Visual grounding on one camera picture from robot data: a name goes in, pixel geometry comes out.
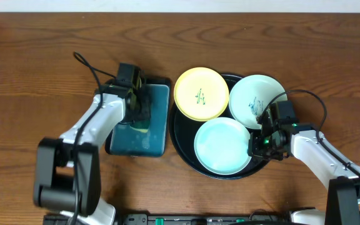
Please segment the mint plate with small scribble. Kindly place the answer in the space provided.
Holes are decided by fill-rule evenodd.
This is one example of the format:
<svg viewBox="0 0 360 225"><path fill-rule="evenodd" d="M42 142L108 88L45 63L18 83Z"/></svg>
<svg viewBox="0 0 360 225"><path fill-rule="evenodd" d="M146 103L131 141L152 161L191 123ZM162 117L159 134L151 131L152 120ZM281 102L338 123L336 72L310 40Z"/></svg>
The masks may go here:
<svg viewBox="0 0 360 225"><path fill-rule="evenodd" d="M235 119L217 117L205 122L194 138L197 160L208 171L218 175L233 175L251 161L248 155L250 133Z"/></svg>

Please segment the yellow plate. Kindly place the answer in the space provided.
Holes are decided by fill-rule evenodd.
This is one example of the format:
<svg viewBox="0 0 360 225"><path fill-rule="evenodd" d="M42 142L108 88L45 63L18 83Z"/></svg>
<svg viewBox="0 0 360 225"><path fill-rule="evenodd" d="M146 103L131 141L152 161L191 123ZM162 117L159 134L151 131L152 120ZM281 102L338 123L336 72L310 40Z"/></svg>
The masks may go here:
<svg viewBox="0 0 360 225"><path fill-rule="evenodd" d="M229 88L215 70L194 67L183 72L177 79L174 101L187 118L208 121L219 117L227 108Z"/></svg>

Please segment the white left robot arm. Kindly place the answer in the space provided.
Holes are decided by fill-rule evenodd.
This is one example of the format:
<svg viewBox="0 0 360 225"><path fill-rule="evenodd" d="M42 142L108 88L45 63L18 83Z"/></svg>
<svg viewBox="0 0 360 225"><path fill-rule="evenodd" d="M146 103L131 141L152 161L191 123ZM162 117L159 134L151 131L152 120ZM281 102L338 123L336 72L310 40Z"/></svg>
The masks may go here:
<svg viewBox="0 0 360 225"><path fill-rule="evenodd" d="M67 216L67 224L113 224L116 209L101 198L99 150L119 123L149 118L145 88L104 85L89 109L57 139L37 146L33 202Z"/></svg>

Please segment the green yellow sponge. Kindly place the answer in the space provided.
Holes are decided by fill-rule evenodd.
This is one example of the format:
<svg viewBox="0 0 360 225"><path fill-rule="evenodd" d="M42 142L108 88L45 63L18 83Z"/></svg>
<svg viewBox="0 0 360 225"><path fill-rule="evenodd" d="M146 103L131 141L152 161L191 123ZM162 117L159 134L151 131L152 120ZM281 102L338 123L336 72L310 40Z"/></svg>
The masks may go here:
<svg viewBox="0 0 360 225"><path fill-rule="evenodd" d="M147 133L150 126L150 120L134 121L130 124L130 128L141 133Z"/></svg>

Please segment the mint plate with large scribble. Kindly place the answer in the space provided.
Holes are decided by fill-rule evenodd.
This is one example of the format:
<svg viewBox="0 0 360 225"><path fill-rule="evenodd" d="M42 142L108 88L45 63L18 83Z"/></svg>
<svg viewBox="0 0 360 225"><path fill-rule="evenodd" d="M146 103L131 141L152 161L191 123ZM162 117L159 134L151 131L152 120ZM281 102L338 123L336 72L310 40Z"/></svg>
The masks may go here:
<svg viewBox="0 0 360 225"><path fill-rule="evenodd" d="M274 78L255 74L238 81L229 95L229 110L235 120L249 129L261 129L257 122L269 102L285 90Z"/></svg>

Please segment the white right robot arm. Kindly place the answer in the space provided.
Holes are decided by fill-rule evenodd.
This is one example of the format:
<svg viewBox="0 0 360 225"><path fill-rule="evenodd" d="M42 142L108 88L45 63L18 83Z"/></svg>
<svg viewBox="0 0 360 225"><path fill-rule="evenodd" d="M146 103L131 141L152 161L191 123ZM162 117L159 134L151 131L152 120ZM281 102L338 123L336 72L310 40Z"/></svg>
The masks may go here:
<svg viewBox="0 0 360 225"><path fill-rule="evenodd" d="M292 156L303 162L327 189L326 210L293 211L292 224L360 224L360 166L312 125L292 123L252 132L248 154L266 161Z"/></svg>

